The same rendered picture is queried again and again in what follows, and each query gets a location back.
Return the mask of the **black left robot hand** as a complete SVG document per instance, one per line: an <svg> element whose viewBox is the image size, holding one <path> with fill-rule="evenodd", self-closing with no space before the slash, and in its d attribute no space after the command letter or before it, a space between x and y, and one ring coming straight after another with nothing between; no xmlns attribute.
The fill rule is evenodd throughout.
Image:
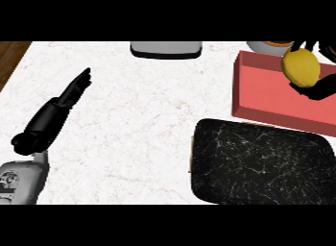
<svg viewBox="0 0 336 246"><path fill-rule="evenodd" d="M14 137L12 144L18 154L28 156L50 148L71 110L92 83L92 69L87 68L73 80L62 94L53 97L37 111L24 132Z"/></svg>

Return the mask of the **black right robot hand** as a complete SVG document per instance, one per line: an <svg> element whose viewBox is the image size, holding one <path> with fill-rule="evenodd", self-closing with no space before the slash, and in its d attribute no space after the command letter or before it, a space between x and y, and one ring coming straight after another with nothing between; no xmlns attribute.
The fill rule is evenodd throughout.
<svg viewBox="0 0 336 246"><path fill-rule="evenodd" d="M304 48L314 53L316 44L319 44L320 53L336 63L336 41L333 40L298 40L288 50L298 51ZM291 86L298 93L304 94L310 99L323 100L336 94L336 73L319 78L317 84L313 87L299 87L294 83L291 83Z"/></svg>

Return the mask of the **yellow lemon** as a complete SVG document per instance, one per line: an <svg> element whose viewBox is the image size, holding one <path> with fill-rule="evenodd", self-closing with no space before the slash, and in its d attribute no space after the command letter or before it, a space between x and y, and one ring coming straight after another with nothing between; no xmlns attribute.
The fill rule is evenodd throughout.
<svg viewBox="0 0 336 246"><path fill-rule="evenodd" d="M296 86L313 87L320 77L320 63L314 53L301 48L298 51L288 50L282 57L283 74Z"/></svg>

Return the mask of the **red open box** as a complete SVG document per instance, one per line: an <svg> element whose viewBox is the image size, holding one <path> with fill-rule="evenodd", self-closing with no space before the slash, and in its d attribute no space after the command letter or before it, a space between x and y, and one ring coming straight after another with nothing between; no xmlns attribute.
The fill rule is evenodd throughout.
<svg viewBox="0 0 336 246"><path fill-rule="evenodd" d="M336 136L336 94L316 101L289 85L280 57L240 51L235 63L233 115Z"/></svg>

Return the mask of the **black speckled tray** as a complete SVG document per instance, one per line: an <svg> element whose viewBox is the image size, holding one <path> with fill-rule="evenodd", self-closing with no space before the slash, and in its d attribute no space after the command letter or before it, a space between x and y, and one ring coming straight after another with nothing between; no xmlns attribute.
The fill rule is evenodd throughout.
<svg viewBox="0 0 336 246"><path fill-rule="evenodd" d="M336 156L320 135L204 119L192 190L220 205L336 205Z"/></svg>

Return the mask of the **grey bowl with orange rim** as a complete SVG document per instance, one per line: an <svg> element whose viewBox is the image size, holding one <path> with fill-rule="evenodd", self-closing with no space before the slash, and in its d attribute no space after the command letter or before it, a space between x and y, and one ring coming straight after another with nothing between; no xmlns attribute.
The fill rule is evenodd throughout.
<svg viewBox="0 0 336 246"><path fill-rule="evenodd" d="M255 53L283 56L292 47L292 41L249 41L248 46Z"/></svg>

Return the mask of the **grey appliance with dark base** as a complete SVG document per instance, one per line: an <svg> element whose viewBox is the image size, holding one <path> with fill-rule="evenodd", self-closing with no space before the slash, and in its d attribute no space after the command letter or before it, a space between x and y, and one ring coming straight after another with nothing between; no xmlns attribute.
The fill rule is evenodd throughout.
<svg viewBox="0 0 336 246"><path fill-rule="evenodd" d="M201 41L133 41L131 54L136 57L161 60L187 60L201 56Z"/></svg>

